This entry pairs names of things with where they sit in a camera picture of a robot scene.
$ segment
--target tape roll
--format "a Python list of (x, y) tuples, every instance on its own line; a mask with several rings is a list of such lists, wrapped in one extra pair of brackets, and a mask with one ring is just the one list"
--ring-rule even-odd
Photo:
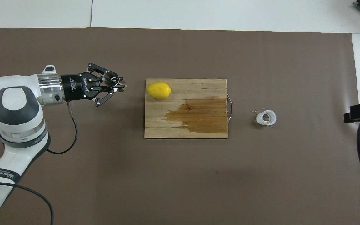
[(256, 115), (256, 121), (261, 125), (271, 126), (276, 123), (277, 117), (273, 111), (265, 110)]

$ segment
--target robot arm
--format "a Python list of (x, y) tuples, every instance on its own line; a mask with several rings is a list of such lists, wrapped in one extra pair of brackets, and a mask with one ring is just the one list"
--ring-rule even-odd
[[(92, 72), (103, 74), (97, 77)], [(115, 72), (88, 64), (81, 74), (58, 75), (54, 66), (28, 77), (0, 77), (0, 182), (18, 184), (30, 164), (47, 150), (50, 136), (41, 105), (89, 99), (97, 107), (127, 85)], [(107, 92), (104, 98), (96, 98)], [(0, 185), (0, 207), (13, 187)]]

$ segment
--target wooden cutting board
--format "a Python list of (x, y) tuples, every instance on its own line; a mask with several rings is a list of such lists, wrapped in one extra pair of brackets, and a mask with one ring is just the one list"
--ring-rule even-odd
[(228, 138), (225, 79), (146, 79), (145, 88), (162, 82), (166, 99), (145, 91), (145, 138)]

